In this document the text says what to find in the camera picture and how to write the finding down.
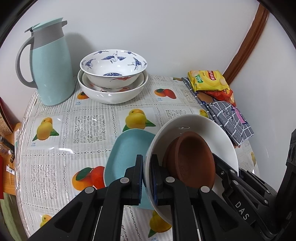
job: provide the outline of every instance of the gray handle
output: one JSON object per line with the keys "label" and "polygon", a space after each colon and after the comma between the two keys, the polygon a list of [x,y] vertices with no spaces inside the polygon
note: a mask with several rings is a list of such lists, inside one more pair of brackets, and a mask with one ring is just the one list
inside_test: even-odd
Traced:
{"label": "gray handle", "polygon": [[17,72],[17,76],[19,78],[19,80],[28,87],[31,88],[37,88],[36,82],[33,80],[32,82],[28,82],[25,80],[25,78],[23,77],[21,71],[20,71],[20,55],[22,54],[22,51],[24,50],[24,48],[27,45],[33,44],[34,43],[34,36],[31,36],[30,38],[27,39],[26,42],[24,42],[24,44],[20,47],[19,52],[17,53],[17,58],[15,60],[15,71]]}
{"label": "gray handle", "polygon": [[67,21],[67,20],[65,20],[65,21],[62,21],[62,27],[63,27],[63,26],[65,26],[67,23],[68,23],[68,21]]}

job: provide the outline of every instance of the white wall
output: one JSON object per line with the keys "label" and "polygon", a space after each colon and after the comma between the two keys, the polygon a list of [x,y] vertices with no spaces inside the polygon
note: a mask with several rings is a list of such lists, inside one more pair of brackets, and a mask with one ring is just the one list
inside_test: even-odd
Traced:
{"label": "white wall", "polygon": [[270,15],[250,58],[231,84],[239,109],[255,135],[250,138],[260,177],[278,190],[296,128],[296,50]]}
{"label": "white wall", "polygon": [[[0,49],[0,96],[21,120],[34,89],[20,83],[15,57],[30,36],[26,29],[64,17],[74,74],[96,50],[118,48],[147,59],[151,74],[186,76],[191,69],[224,71],[253,21],[256,0],[38,0],[18,21]],[[31,80],[29,47],[21,58]]]}

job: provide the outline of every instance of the snack bag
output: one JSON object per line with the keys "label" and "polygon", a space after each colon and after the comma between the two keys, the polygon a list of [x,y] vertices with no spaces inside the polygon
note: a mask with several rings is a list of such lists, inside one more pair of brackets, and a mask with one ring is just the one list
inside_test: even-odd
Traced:
{"label": "snack bag", "polygon": [[203,91],[203,93],[214,97],[216,100],[226,101],[236,107],[233,91],[231,89],[225,89],[222,91]]}
{"label": "snack bag", "polygon": [[191,70],[188,78],[194,91],[221,91],[229,89],[226,80],[219,71]]}

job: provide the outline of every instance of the dish towel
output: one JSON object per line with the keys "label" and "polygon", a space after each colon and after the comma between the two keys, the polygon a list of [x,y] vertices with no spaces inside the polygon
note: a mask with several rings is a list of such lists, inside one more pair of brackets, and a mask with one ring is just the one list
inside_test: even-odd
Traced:
{"label": "dish towel", "polygon": [[207,112],[209,119],[216,122],[235,145],[239,146],[254,135],[252,128],[238,108],[226,101],[217,101],[204,93],[196,94],[189,80],[187,78],[182,78],[182,80],[196,101]]}

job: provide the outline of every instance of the light blue thermos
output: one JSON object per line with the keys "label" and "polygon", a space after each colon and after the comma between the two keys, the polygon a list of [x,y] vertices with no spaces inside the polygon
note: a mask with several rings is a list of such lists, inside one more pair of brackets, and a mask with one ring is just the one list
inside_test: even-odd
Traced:
{"label": "light blue thermos", "polygon": [[[26,30],[31,31],[31,37],[22,45],[15,61],[20,81],[28,87],[37,88],[42,103],[47,106],[64,102],[75,89],[70,53],[62,29],[67,21],[62,19],[39,23]],[[27,45],[31,45],[32,82],[26,81],[20,71],[20,55]]]}

